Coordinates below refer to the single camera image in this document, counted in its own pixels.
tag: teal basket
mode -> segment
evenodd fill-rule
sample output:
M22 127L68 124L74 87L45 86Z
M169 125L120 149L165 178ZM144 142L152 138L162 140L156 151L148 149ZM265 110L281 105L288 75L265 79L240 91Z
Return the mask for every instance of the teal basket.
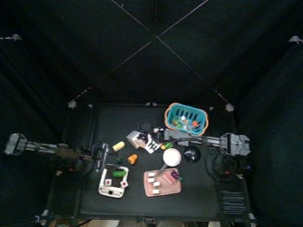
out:
M164 114L168 129L201 135L208 128L208 116L204 110L172 103Z

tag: black backdrop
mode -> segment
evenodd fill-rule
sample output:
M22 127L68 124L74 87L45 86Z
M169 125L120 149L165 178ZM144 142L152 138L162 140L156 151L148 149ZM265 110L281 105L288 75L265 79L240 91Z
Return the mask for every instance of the black backdrop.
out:
M12 132L60 142L73 99L230 102L252 140L254 214L301 225L303 44L288 42L303 35L301 10L295 0L1 1L0 37L22 38L0 40L1 145ZM0 162L6 220L41 213L52 173L42 161L14 162Z

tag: orange object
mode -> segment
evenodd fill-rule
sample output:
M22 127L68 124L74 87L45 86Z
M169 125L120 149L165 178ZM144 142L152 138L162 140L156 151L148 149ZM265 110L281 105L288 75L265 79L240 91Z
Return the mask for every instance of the orange object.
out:
M193 127L197 127L197 126L198 126L197 121L193 121L193 122L192 122L192 125L193 125Z
M137 160L137 155L136 155L136 154L133 154L133 155L130 155L130 156L128 157L128 163L129 163L130 165L133 165L133 164L136 163L136 160Z

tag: black mat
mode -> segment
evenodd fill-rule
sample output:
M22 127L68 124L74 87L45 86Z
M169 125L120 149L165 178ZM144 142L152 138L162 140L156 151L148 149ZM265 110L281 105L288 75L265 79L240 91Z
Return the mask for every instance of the black mat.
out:
M190 219L194 221L216 219L217 202L213 179L206 175L204 167L204 157L208 154L205 147L198 147L202 157L197 163L190 164L182 159L177 166L180 176L182 176L181 192L153 198L145 196L142 173L161 166L161 152L149 154L141 148L136 150L125 136L137 129L140 120L148 120L153 127L162 127L165 108L94 106L90 141L92 143L102 141L109 145L124 141L125 147L118 153L124 157L121 166L129 168L129 187L120 199L98 195L100 173L93 170L84 183L78 216L94 218L144 218L150 216L157 219ZM216 134L234 130L232 115L222 108L216 107L209 112L209 123L205 135L221 136ZM138 155L138 159L132 166L126 162L126 157L133 153ZM108 157L108 163L116 164L114 156Z

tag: metal rod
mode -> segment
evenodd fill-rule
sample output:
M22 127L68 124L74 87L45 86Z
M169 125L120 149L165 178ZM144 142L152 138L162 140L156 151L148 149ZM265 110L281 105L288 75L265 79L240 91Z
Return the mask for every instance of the metal rod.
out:
M157 36L164 35L206 2L202 1Z
M120 63L118 63L118 65L110 70L110 71L108 71L106 72L106 74L101 77L101 78L98 78L97 80L96 80L96 82L94 82L94 84L97 83L97 82L100 82L112 72L114 72L116 70L117 70L117 68L121 66L121 65L124 65L124 63L134 56L134 55L137 55L137 53L150 44L152 42L148 42L146 44L144 44L144 46L141 46L137 50L136 50L136 52L134 53L132 53ZM77 95L76 95L76 97L70 100L70 101L74 101L76 99L78 99L90 89L92 89L92 87L93 87L93 84L89 86L89 87L86 87Z
M161 42L161 44L166 47L166 49L172 52L172 54L176 56L176 58L186 65L186 67L193 71L193 74L200 77L201 79L204 79L201 77L201 75L194 71L194 69L189 66L189 64L184 61L184 59L177 55L177 53L173 51L173 49L168 46L168 44L161 40L161 38L158 36L156 36L156 38L158 39L158 41Z
M118 6L118 8L130 16L130 18L145 28L145 30L148 31L148 32L150 32L150 30L141 24L141 22L130 15L130 13L124 9L124 7L122 6L120 6L117 3L116 3L116 1L113 1L113 0L110 0L110 2L112 3L114 3L117 6Z

